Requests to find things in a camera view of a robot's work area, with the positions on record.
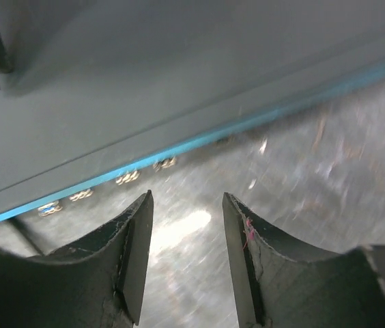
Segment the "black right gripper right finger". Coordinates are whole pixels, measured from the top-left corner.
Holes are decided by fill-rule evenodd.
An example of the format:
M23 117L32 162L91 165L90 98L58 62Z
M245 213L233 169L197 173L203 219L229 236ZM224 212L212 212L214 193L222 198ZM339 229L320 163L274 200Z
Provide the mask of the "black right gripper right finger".
M229 193L223 217L241 327L385 327L385 245L327 251Z

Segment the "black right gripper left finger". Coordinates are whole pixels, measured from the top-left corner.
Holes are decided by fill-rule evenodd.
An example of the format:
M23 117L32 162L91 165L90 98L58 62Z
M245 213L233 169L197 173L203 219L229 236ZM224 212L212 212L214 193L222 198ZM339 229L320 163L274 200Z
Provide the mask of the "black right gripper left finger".
M0 249L0 327L138 325L153 213L148 192L49 254L24 258Z

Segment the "dark grey network switch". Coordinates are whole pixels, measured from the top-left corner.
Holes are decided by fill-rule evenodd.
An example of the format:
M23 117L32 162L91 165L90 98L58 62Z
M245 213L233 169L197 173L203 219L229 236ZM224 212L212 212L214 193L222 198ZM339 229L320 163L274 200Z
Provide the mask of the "dark grey network switch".
M0 221L385 77L385 1L0 1Z

